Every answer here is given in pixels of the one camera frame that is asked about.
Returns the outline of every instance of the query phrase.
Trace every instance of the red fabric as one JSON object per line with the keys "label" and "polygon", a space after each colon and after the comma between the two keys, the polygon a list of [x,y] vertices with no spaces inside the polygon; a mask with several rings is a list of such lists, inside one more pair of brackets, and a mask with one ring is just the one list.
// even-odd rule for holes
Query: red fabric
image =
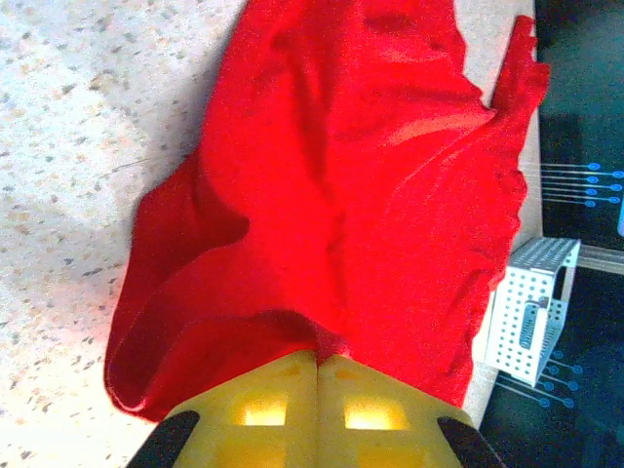
{"label": "red fabric", "polygon": [[197,151],[141,201],[105,384],[173,406],[298,349],[460,405],[545,65],[517,21],[492,109],[451,0],[252,0]]}

